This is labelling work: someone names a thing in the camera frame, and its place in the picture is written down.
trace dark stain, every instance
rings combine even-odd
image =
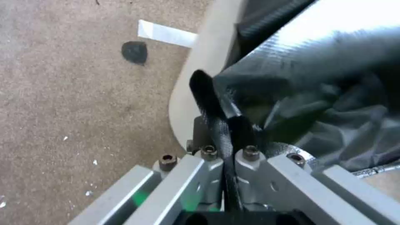
[[[144,65],[147,60],[147,46],[143,41],[129,41],[122,45],[122,56],[129,62]]]
[[[125,107],[125,109],[124,109],[124,111],[126,113],[130,112],[131,110],[134,110],[134,107],[132,105],[129,105],[129,106]]]

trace silver metal frame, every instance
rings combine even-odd
[[[340,166],[313,173],[313,176],[377,224],[400,224],[398,202]]]
[[[133,167],[98,197],[69,225],[122,224],[161,182],[161,176],[148,168]]]
[[[196,209],[207,179],[205,161],[186,155],[124,224],[172,224],[182,210]]]

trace gray fabric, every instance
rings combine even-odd
[[[227,120],[245,116],[258,145],[294,144],[324,166],[356,171],[398,159],[399,4],[312,4],[214,77]]]

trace metal hole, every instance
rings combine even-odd
[[[301,161],[302,158],[298,154],[290,155],[290,158],[296,161]]]
[[[172,158],[173,158],[172,155],[163,155],[162,156],[163,160],[172,160]]]
[[[275,192],[279,191],[278,185],[275,183],[275,181],[271,181],[271,189]]]
[[[214,148],[214,146],[212,146],[212,145],[207,145],[204,149],[205,149],[205,151],[208,152],[208,153],[212,153],[212,152],[215,151],[215,148]]]

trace bolt head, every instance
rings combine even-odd
[[[260,151],[253,145],[248,145],[243,149],[242,156],[245,160],[256,161],[260,158]]]
[[[212,145],[204,146],[200,149],[201,157],[206,161],[213,161],[217,159],[217,150]]]
[[[177,164],[178,160],[175,155],[162,155],[161,158],[158,160],[158,164],[162,171],[168,172],[171,171],[175,165]]]
[[[292,162],[294,162],[296,165],[300,167],[304,167],[304,165],[306,164],[306,160],[300,154],[289,153],[286,155],[286,157],[288,157],[290,160],[292,160]]]

